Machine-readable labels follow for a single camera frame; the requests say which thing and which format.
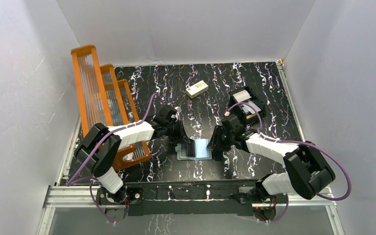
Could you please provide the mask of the mint green card holder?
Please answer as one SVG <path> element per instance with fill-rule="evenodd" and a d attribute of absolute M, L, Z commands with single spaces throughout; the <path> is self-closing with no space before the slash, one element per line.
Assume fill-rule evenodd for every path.
<path fill-rule="evenodd" d="M 175 147 L 177 159 L 180 161 L 211 160 L 212 151 L 207 146 L 210 139 L 195 139 L 190 144 L 178 143 Z"/>

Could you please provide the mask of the black VIP credit card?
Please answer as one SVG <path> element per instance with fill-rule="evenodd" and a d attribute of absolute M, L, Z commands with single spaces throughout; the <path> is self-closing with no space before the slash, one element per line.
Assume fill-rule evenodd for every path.
<path fill-rule="evenodd" d="M 191 158 L 194 158 L 196 156 L 196 149 L 194 143 L 186 145 L 186 156 Z"/>

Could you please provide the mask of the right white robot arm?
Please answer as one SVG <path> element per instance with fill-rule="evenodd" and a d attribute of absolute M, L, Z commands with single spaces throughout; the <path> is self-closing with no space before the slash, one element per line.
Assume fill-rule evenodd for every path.
<path fill-rule="evenodd" d="M 221 125 L 215 126 L 207 148 L 213 153 L 222 153 L 230 151 L 233 146 L 267 157 L 285 168 L 283 173 L 268 174 L 256 182 L 251 195 L 263 203 L 281 193 L 297 194 L 310 200 L 336 178 L 313 143 L 276 140 L 256 129 L 248 129 L 237 116 L 228 115 L 222 119 Z"/>

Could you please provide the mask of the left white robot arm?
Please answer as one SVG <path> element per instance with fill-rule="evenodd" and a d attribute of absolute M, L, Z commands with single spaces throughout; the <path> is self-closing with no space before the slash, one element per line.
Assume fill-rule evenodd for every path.
<path fill-rule="evenodd" d="M 170 143 L 184 146 L 187 156 L 195 156 L 194 140 L 187 136 L 179 113 L 176 108 L 164 105 L 148 120 L 113 127 L 102 123 L 93 125 L 74 153 L 76 160 L 81 163 L 79 170 L 86 168 L 90 171 L 113 203 L 124 202 L 127 197 L 126 184 L 113 168 L 120 149 L 167 136 Z"/>

